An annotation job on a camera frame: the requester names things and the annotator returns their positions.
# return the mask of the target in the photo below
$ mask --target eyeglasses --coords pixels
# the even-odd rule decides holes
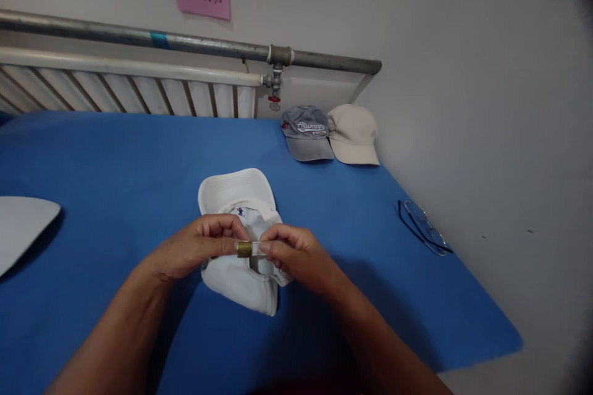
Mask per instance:
[[[445,252],[453,253],[453,250],[451,250],[448,244],[445,242],[443,235],[441,235],[439,231],[434,228],[430,222],[428,222],[426,213],[424,213],[422,208],[410,201],[405,201],[403,206],[408,212],[408,216],[410,216],[414,227],[416,227],[416,230],[418,233],[420,233],[420,235],[418,235],[417,232],[414,231],[402,217],[402,202],[398,199],[397,213],[405,226],[408,227],[412,233],[414,233],[415,237],[417,237],[422,243],[424,243],[425,246],[432,250],[434,254],[444,256]]]

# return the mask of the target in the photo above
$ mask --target gray pipe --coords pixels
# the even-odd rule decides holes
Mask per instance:
[[[282,46],[271,45],[272,51],[270,51],[270,46],[265,45],[106,25],[105,23],[86,22],[84,20],[61,19],[48,15],[26,14],[4,9],[0,9],[0,29],[171,49],[173,51],[196,52],[210,56],[233,57],[235,59],[258,60],[260,62],[268,61],[272,65],[277,63],[282,65],[292,64],[363,74],[376,74],[382,65],[380,60],[331,56],[316,52],[294,51],[294,57],[292,57],[291,49]]]

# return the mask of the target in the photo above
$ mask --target bed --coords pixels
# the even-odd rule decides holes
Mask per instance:
[[[202,180],[256,167],[282,219],[310,228],[436,372],[517,351],[522,340],[457,255],[402,224],[405,192],[383,167],[302,164],[274,120],[37,111],[0,126],[0,195],[62,206],[0,281],[0,386],[40,393],[130,273],[200,216]],[[200,283],[173,292],[151,360],[159,394],[249,393],[351,368],[327,306],[295,282],[275,317]]]

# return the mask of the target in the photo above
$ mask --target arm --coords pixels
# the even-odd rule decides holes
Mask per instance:
[[[249,239],[235,215],[205,215],[164,241],[126,279],[48,394],[144,393],[148,361],[174,283]]]
[[[368,393],[451,394],[309,230],[276,224],[262,235],[261,241],[261,250],[276,267],[292,274],[333,308]]]

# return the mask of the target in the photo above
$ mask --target radiator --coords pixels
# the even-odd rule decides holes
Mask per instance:
[[[257,117],[258,74],[0,47],[0,110]]]

